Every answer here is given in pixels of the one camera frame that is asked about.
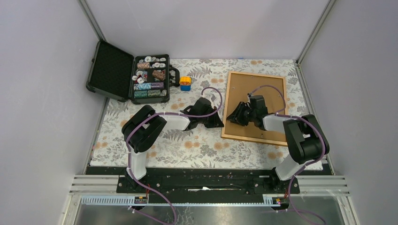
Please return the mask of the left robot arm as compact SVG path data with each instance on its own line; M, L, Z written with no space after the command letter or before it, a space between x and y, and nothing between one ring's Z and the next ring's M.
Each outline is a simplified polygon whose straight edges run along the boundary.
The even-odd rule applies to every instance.
M129 150L127 174L128 187L135 193L145 188L146 152L163 131L190 131L198 124L206 128L222 128L224 124L218 108L204 97L180 112L156 112L150 105L143 106L122 127Z

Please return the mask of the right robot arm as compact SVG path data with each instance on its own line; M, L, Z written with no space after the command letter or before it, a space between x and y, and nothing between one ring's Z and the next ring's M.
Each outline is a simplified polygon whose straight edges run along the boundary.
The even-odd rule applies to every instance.
M264 182L265 188L275 193L287 190L294 176L329 151L329 144L314 115L298 117L269 113L261 95L249 96L248 102L240 102L226 120L244 127L251 122L260 130L285 135L289 154L272 169Z

